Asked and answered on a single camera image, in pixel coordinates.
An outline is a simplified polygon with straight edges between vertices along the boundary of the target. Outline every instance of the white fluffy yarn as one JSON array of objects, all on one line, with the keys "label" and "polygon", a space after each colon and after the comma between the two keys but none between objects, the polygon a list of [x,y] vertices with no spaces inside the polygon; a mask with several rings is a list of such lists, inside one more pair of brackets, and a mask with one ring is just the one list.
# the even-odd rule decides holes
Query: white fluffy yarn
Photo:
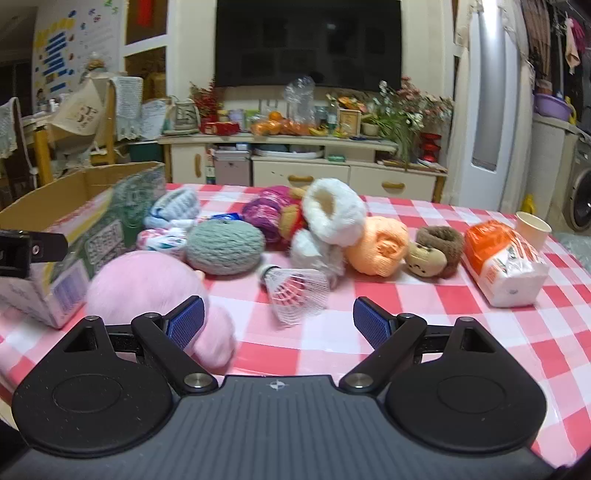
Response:
[{"label": "white fluffy yarn", "polygon": [[343,250],[329,245],[308,230],[298,230],[291,241],[291,266],[293,268],[314,268],[328,278],[334,288],[339,277],[345,274]]},{"label": "white fluffy yarn", "polygon": [[363,234],[367,209],[359,195],[337,179],[316,180],[302,200],[310,230],[330,245],[350,247]]}]

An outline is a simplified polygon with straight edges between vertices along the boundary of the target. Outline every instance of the blue gripper pad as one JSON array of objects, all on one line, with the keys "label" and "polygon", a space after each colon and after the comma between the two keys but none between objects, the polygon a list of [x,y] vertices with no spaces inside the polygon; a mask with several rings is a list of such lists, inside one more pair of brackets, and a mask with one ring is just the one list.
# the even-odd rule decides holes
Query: blue gripper pad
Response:
[{"label": "blue gripper pad", "polygon": [[393,315],[366,297],[358,298],[353,304],[353,323],[374,349],[392,335],[393,321]]},{"label": "blue gripper pad", "polygon": [[201,297],[185,300],[164,317],[164,333],[181,350],[189,344],[205,323],[205,305]]}]

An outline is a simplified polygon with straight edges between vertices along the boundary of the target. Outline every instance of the cardboard box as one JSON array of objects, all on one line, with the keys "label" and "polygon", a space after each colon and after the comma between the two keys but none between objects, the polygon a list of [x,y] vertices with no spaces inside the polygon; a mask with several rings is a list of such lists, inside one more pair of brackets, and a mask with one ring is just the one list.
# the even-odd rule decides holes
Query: cardboard box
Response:
[{"label": "cardboard box", "polygon": [[62,262],[32,264],[27,279],[0,278],[0,299],[54,328],[84,302],[91,278],[135,249],[143,220],[165,193],[158,162],[93,167],[35,190],[0,212],[0,228],[63,233]]}]

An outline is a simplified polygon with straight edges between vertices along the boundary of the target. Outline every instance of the jar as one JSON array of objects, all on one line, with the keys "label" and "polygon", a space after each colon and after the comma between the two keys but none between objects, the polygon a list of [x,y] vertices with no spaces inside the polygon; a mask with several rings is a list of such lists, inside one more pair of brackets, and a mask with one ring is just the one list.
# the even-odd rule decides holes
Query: jar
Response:
[{"label": "jar", "polygon": [[219,122],[229,122],[230,121],[230,117],[228,117],[228,111],[227,110],[218,110],[217,111],[217,121],[219,121]]}]

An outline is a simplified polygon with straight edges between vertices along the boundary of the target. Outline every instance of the red checkered tablecloth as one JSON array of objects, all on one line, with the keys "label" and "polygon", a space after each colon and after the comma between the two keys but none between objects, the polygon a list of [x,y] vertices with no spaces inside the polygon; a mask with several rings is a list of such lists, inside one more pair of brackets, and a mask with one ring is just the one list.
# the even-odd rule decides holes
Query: red checkered tablecloth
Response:
[{"label": "red checkered tablecloth", "polygon": [[[169,189],[179,185],[169,185]],[[194,186],[203,216],[240,212],[255,188]],[[397,218],[411,236],[426,225],[449,225],[464,232],[469,225],[494,218],[512,225],[498,212],[429,202],[365,197],[370,215]],[[550,275],[537,304],[519,309],[491,307],[463,267],[447,280],[419,280],[401,269],[387,279],[349,270],[331,293],[326,311],[303,325],[282,329],[255,273],[210,277],[213,302],[231,312],[238,348],[228,373],[266,375],[330,374],[335,381],[372,349],[355,329],[352,306],[367,296],[392,313],[412,312],[432,325],[452,325],[458,316],[480,321],[538,381],[548,400],[548,413],[535,444],[554,465],[572,463],[591,445],[591,277],[560,244],[544,248]],[[266,252],[266,261],[288,266],[282,252]],[[55,331],[4,306],[0,316],[0,394],[11,392],[34,365],[83,316],[78,312]]]}]

